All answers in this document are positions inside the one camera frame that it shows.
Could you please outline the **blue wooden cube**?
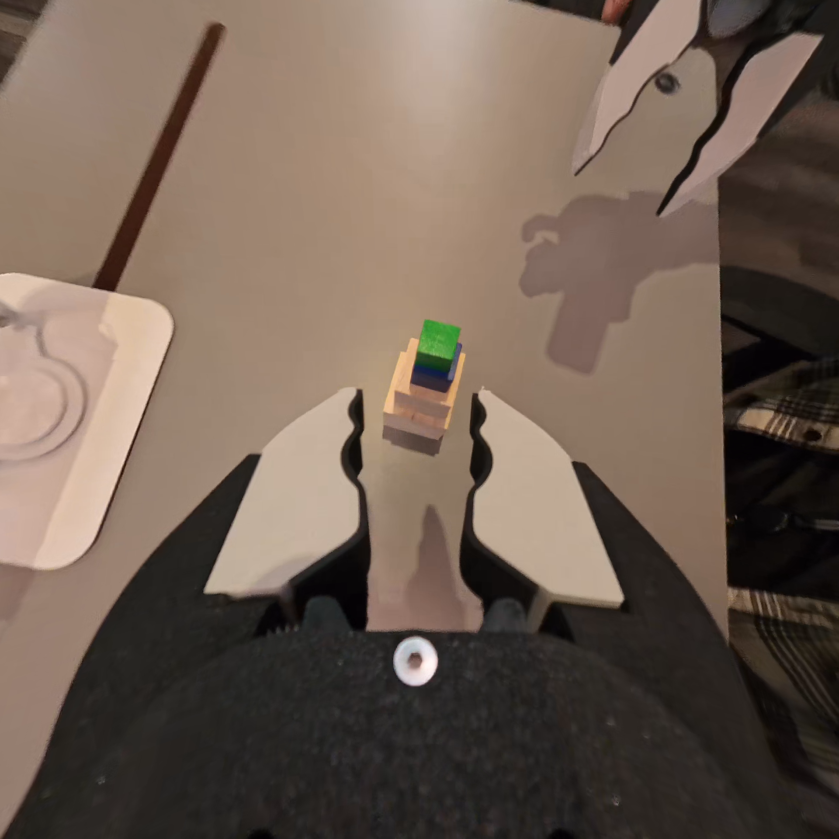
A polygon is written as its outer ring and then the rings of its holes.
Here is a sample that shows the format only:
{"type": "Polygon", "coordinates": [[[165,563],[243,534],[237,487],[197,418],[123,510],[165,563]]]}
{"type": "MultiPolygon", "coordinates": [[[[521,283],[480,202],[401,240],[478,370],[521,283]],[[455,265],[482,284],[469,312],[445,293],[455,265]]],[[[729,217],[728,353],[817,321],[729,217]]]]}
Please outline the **blue wooden cube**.
{"type": "Polygon", "coordinates": [[[426,367],[418,362],[414,362],[410,382],[416,385],[435,392],[447,393],[454,383],[457,368],[461,359],[462,344],[456,344],[454,357],[451,361],[450,368],[447,372],[437,370],[435,368],[426,367]]]}

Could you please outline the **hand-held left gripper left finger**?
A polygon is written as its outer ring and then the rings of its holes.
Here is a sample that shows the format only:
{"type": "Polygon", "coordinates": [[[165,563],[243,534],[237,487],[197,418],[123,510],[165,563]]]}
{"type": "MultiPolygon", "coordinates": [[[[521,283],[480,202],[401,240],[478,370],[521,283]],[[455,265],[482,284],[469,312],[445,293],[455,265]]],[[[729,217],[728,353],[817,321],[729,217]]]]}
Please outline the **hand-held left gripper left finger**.
{"type": "Polygon", "coordinates": [[[371,539],[362,471],[361,389],[305,412],[263,448],[204,593],[243,600],[286,594],[302,617],[312,598],[368,622],[371,539]]]}

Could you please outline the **small natural wooden cube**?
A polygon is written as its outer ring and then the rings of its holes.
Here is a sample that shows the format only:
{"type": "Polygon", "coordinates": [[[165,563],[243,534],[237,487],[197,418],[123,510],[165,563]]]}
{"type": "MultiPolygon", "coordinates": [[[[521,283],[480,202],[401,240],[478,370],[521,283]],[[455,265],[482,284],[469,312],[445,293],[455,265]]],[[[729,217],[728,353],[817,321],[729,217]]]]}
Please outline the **small natural wooden cube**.
{"type": "Polygon", "coordinates": [[[417,399],[425,399],[434,403],[446,403],[446,400],[449,398],[449,394],[452,391],[455,383],[451,386],[451,389],[447,393],[440,393],[435,392],[433,390],[428,390],[426,388],[422,388],[416,385],[412,385],[410,382],[411,379],[411,372],[415,361],[415,352],[418,344],[418,338],[410,338],[408,348],[407,348],[407,360],[408,360],[408,372],[407,372],[407,387],[408,392],[411,396],[417,399]]]}

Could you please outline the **person's plaid shirt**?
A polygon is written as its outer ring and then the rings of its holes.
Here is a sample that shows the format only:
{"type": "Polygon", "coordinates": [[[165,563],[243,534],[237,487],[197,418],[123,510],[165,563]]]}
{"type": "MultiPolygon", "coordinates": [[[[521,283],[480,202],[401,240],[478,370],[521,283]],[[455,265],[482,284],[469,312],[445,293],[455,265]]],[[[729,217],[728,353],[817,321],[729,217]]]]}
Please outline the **person's plaid shirt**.
{"type": "Polygon", "coordinates": [[[837,837],[837,357],[723,405],[729,643],[804,822],[837,837]]]}

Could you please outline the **green wooden cube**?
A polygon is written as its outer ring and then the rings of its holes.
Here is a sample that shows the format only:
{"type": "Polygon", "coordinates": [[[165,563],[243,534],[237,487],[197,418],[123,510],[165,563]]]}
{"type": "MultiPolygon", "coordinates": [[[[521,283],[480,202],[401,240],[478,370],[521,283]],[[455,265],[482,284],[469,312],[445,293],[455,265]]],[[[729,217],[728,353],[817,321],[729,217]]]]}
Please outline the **green wooden cube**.
{"type": "Polygon", "coordinates": [[[461,328],[439,320],[426,319],[420,332],[414,364],[428,370],[448,373],[460,346],[461,328]]]}

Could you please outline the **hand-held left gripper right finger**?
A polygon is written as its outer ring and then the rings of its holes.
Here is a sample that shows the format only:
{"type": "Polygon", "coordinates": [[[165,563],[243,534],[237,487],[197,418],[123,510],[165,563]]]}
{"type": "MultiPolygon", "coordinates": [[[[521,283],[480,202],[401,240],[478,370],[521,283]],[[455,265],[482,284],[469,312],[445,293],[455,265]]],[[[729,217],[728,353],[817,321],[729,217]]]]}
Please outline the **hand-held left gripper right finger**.
{"type": "Polygon", "coordinates": [[[472,394],[469,432],[459,567],[483,612],[512,601],[540,628],[554,606],[619,611],[624,589],[572,457],[487,388],[472,394]]]}

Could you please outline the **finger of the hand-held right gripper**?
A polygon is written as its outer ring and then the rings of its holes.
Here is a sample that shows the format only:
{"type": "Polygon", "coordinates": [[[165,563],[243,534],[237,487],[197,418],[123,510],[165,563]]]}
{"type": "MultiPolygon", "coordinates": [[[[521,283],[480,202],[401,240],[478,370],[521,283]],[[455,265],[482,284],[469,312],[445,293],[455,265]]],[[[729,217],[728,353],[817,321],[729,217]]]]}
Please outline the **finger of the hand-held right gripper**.
{"type": "Polygon", "coordinates": [[[579,174],[601,151],[641,92],[672,65],[697,36],[702,1],[635,1],[582,121],[572,156],[579,174]]]}
{"type": "Polygon", "coordinates": [[[696,141],[657,216],[693,201],[750,150],[824,38],[799,31],[747,50],[727,78],[717,116],[696,141]]]}

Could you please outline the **large natural wooden cube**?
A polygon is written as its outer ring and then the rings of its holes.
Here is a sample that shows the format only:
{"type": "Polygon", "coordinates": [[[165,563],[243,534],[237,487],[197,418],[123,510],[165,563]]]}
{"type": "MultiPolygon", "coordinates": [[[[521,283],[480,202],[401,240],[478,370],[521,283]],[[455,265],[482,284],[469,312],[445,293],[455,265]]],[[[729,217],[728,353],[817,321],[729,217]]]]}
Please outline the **large natural wooden cube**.
{"type": "Polygon", "coordinates": [[[407,358],[406,348],[405,351],[400,352],[399,360],[393,372],[383,406],[383,424],[396,430],[425,436],[431,440],[440,440],[451,424],[466,356],[461,354],[454,387],[446,403],[434,403],[425,399],[417,399],[409,394],[407,358]]]}

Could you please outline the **white document stand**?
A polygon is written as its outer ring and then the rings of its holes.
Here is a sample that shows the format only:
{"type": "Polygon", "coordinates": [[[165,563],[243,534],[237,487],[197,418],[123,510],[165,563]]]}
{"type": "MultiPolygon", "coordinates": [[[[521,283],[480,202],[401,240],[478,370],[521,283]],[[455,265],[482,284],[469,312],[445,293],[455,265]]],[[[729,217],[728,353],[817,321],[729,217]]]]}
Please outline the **white document stand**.
{"type": "Polygon", "coordinates": [[[1,562],[35,571],[97,539],[173,337],[161,303],[1,276],[1,562]]]}

